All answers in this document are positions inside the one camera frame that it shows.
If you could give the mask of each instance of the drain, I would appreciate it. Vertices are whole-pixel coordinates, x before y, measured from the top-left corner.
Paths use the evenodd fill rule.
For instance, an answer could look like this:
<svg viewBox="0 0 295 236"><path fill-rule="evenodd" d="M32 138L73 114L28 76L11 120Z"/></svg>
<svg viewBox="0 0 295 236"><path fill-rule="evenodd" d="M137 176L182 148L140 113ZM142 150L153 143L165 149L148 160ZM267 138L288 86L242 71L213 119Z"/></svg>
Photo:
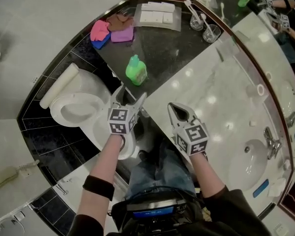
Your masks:
<svg viewBox="0 0 295 236"><path fill-rule="evenodd" d="M250 151L250 147L247 146L247 147L245 148L245 153L248 153L249 151Z"/></svg>

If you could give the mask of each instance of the white sink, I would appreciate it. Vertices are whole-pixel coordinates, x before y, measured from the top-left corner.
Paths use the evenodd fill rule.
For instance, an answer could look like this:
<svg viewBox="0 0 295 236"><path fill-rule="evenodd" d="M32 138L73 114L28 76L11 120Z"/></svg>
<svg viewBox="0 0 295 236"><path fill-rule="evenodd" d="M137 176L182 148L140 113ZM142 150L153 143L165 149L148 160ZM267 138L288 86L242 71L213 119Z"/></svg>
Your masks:
<svg viewBox="0 0 295 236"><path fill-rule="evenodd" d="M251 189L266 170L267 148L260 140L250 140L232 158L229 170L231 189Z"/></svg>

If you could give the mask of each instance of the jeans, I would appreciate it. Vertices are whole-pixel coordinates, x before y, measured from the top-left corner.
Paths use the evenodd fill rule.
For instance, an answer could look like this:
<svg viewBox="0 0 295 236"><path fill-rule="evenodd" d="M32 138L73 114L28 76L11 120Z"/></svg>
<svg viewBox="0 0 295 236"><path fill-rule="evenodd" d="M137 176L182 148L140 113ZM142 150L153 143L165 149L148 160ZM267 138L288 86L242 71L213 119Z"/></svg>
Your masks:
<svg viewBox="0 0 295 236"><path fill-rule="evenodd" d="M291 38L286 34L286 32L278 33L274 37L276 41L279 43L289 63L295 63L295 50L292 46Z"/></svg>
<svg viewBox="0 0 295 236"><path fill-rule="evenodd" d="M191 175L182 160L171 149L170 142L163 142L159 151L158 167L147 159L140 162L131 171L129 188L125 196L130 199L134 195L152 189L152 192L168 191L167 188L153 188L168 186L188 191L196 196L195 186Z"/></svg>

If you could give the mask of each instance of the black sleeve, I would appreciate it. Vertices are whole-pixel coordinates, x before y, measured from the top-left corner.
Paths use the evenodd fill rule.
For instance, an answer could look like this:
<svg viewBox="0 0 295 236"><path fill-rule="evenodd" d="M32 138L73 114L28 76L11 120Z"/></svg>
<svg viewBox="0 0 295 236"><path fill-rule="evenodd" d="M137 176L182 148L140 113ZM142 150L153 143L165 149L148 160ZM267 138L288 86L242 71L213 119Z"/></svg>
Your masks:
<svg viewBox="0 0 295 236"><path fill-rule="evenodd" d="M76 215L67 236L94 235L103 236L104 229L94 218L87 215Z"/></svg>
<svg viewBox="0 0 295 236"><path fill-rule="evenodd" d="M213 222L222 222L239 235L271 236L255 215L241 190L229 191L226 187L213 197L204 199Z"/></svg>

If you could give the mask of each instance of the black tile wall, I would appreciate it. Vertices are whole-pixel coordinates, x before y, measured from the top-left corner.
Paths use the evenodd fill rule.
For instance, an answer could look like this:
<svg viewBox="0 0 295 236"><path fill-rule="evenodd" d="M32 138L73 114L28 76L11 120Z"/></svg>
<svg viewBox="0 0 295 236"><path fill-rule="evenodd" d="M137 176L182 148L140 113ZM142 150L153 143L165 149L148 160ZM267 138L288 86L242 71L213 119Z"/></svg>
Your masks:
<svg viewBox="0 0 295 236"><path fill-rule="evenodd" d="M54 227L63 235L67 235L71 228L75 213L71 210L65 212L65 214L54 224Z"/></svg>
<svg viewBox="0 0 295 236"><path fill-rule="evenodd" d="M59 76L67 69L67 67L71 64L75 63L79 68L86 70L88 72L93 72L96 67L89 64L85 60L81 59L73 52L68 53L68 55L60 62L60 64L54 69L54 71L49 76L50 78L57 79Z"/></svg>
<svg viewBox="0 0 295 236"><path fill-rule="evenodd" d="M83 38L76 38L72 50L64 48L48 66L18 117L25 142L33 158L40 160L38 166L52 185L97 155L99 150L80 128L59 125L51 117L49 108L40 107L42 97L72 62L80 69L97 75L111 93L120 86L120 81L113 77L109 67L92 47L89 34L83 34Z"/></svg>
<svg viewBox="0 0 295 236"><path fill-rule="evenodd" d="M75 212L73 212L50 188L30 206L46 224L59 236L66 236L71 228Z"/></svg>
<svg viewBox="0 0 295 236"><path fill-rule="evenodd" d="M65 146L40 155L40 161L45 165L56 180L60 180L82 165L79 158L70 148Z"/></svg>
<svg viewBox="0 0 295 236"><path fill-rule="evenodd" d="M89 35L82 39L82 41L72 49L72 52L97 68L100 68L99 66L105 63L102 57L94 50L89 40Z"/></svg>
<svg viewBox="0 0 295 236"><path fill-rule="evenodd" d="M34 200L31 204L34 208L40 209L42 206L48 203L51 199L53 199L56 195L57 195L56 192L52 188L50 188L38 199Z"/></svg>
<svg viewBox="0 0 295 236"><path fill-rule="evenodd" d="M44 117L51 117L49 109L43 109L39 105L38 100L33 100L28 109L26 110L26 113L24 114L23 118L29 119L29 118L44 118Z"/></svg>
<svg viewBox="0 0 295 236"><path fill-rule="evenodd" d="M46 205L39 209L39 212L46 218L51 224L56 223L66 211L68 206L57 195L51 199Z"/></svg>
<svg viewBox="0 0 295 236"><path fill-rule="evenodd" d="M83 164L99 153L99 149L89 139L70 144L70 148Z"/></svg>
<svg viewBox="0 0 295 236"><path fill-rule="evenodd" d="M52 117L23 119L23 123L27 130L59 126L59 124Z"/></svg>

